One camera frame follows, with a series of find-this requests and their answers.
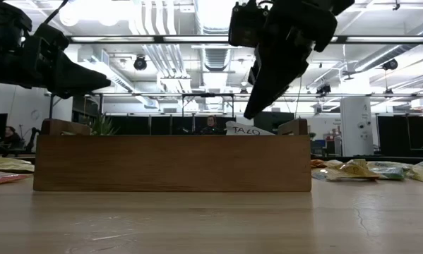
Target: table surface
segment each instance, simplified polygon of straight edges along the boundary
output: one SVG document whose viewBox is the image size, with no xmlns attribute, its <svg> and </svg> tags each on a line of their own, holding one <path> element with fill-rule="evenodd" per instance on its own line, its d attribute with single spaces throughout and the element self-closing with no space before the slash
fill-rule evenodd
<svg viewBox="0 0 423 254">
<path fill-rule="evenodd" d="M 0 185 L 0 254 L 423 253 L 423 183 L 311 193 L 38 193 Z"/>
</svg>

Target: sitting person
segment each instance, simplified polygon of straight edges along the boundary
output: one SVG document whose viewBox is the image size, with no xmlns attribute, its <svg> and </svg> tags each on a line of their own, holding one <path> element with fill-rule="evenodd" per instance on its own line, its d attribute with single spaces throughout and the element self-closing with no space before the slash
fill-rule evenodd
<svg viewBox="0 0 423 254">
<path fill-rule="evenodd" d="M 216 116 L 209 116 L 206 127 L 201 130 L 202 135 L 222 135 L 222 130 L 216 127 L 218 124 Z"/>
<path fill-rule="evenodd" d="M 4 137 L 0 138 L 0 146 L 3 146 L 7 149 L 18 148 L 21 144 L 21 138 L 16 133 L 15 128 L 12 126 L 6 127 L 6 132 Z"/>
</svg>

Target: wall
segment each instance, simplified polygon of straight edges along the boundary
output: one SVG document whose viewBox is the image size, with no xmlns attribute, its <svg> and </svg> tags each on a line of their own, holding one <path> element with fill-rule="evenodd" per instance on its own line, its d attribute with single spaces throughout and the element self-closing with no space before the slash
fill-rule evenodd
<svg viewBox="0 0 423 254">
<path fill-rule="evenodd" d="M 333 128 L 337 128 L 340 125 L 341 129 L 341 118 L 340 115 L 302 115 L 303 119 L 307 119 L 307 123 L 310 126 L 310 132 L 316 133 L 315 139 L 323 139 L 324 134 L 330 133 Z M 373 129 L 373 144 L 379 145 L 378 142 L 378 130 L 376 124 L 376 117 L 371 115 L 371 126 Z"/>
<path fill-rule="evenodd" d="M 49 97 L 46 89 L 25 89 L 17 85 L 0 84 L 0 114 L 8 114 L 7 125 L 20 134 L 20 125 L 26 142 L 30 129 L 40 129 L 44 119 L 49 117 Z M 53 118 L 71 121 L 73 99 L 61 99 L 53 108 Z"/>
</svg>

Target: black partition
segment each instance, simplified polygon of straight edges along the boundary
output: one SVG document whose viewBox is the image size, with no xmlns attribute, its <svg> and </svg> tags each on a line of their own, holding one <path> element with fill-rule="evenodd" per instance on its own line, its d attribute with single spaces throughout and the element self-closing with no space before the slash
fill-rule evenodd
<svg viewBox="0 0 423 254">
<path fill-rule="evenodd" d="M 216 117 L 216 127 L 218 127 L 221 130 L 226 129 L 227 125 L 226 123 L 228 121 L 236 121 L 236 118 L 232 117 Z M 195 123 L 196 123 L 196 131 L 200 131 L 201 129 L 205 128 L 208 123 L 208 116 L 196 116 L 195 117 Z"/>
<path fill-rule="evenodd" d="M 191 116 L 174 116 L 172 121 L 172 134 L 185 135 L 192 134 L 192 117 Z"/>
<path fill-rule="evenodd" d="M 153 116 L 151 130 L 151 135 L 170 135 L 170 116 Z"/>
<path fill-rule="evenodd" d="M 410 148 L 423 147 L 423 116 L 409 116 Z"/>
<path fill-rule="evenodd" d="M 423 147 L 423 116 L 378 116 L 379 147 L 387 156 L 411 156 Z"/>
<path fill-rule="evenodd" d="M 277 133 L 279 125 L 294 120 L 293 113 L 260 112 L 254 117 L 254 126 L 270 133 Z"/>
<path fill-rule="evenodd" d="M 188 135 L 199 133 L 207 126 L 207 116 L 112 116 L 116 135 Z M 231 117 L 217 117 L 218 128 L 224 130 Z"/>
<path fill-rule="evenodd" d="M 148 117 L 145 116 L 113 116 L 116 135 L 150 135 Z"/>
</svg>

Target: wooden box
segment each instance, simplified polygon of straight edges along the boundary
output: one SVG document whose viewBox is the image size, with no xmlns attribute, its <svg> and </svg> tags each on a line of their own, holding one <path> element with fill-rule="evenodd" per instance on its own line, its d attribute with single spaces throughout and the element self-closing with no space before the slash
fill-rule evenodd
<svg viewBox="0 0 423 254">
<path fill-rule="evenodd" d="M 310 191 L 307 135 L 38 138 L 37 191 Z"/>
</svg>

